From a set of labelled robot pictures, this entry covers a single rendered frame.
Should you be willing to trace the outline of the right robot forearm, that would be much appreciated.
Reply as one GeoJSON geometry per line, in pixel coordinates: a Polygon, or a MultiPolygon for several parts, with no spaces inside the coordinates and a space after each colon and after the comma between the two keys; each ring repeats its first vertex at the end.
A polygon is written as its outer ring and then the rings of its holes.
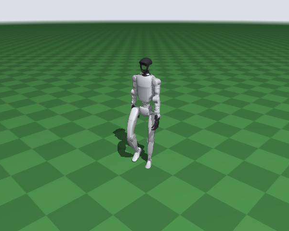
{"type": "Polygon", "coordinates": [[[131,107],[132,105],[136,106],[136,98],[137,98],[137,95],[131,94],[131,107]]]}

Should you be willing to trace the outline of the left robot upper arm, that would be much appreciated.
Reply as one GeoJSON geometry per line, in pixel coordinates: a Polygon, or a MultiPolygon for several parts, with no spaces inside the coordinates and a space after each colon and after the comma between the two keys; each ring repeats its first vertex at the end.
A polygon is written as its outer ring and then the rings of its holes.
{"type": "Polygon", "coordinates": [[[155,96],[153,96],[152,101],[157,103],[157,98],[160,96],[161,81],[160,79],[153,77],[152,84],[154,85],[154,93],[155,93],[155,96]]]}

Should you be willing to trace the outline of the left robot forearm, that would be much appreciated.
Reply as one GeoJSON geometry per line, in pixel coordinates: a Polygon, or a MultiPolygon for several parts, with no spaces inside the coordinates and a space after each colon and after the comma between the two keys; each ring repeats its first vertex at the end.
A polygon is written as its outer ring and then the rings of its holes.
{"type": "Polygon", "coordinates": [[[160,97],[157,98],[157,103],[155,103],[154,106],[155,106],[154,113],[155,115],[158,116],[158,118],[160,118],[160,97]]]}

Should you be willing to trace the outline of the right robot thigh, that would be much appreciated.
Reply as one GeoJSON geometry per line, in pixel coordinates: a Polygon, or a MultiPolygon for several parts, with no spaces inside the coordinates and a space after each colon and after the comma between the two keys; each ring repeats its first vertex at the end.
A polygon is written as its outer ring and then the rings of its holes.
{"type": "Polygon", "coordinates": [[[137,117],[140,114],[139,108],[140,107],[132,108],[130,115],[129,115],[128,125],[127,125],[127,137],[128,137],[128,140],[130,141],[134,141],[134,139],[136,138],[136,135],[134,134],[134,129],[137,123],[137,119],[138,119],[137,117]]]}

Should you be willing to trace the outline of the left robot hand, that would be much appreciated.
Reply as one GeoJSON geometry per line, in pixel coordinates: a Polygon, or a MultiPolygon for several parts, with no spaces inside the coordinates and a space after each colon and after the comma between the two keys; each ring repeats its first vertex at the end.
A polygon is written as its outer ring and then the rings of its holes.
{"type": "Polygon", "coordinates": [[[154,125],[151,127],[151,128],[153,128],[152,130],[155,130],[155,129],[157,129],[158,128],[158,125],[159,125],[159,120],[160,120],[160,118],[158,118],[158,116],[157,115],[155,115],[155,123],[154,123],[154,125]]]}

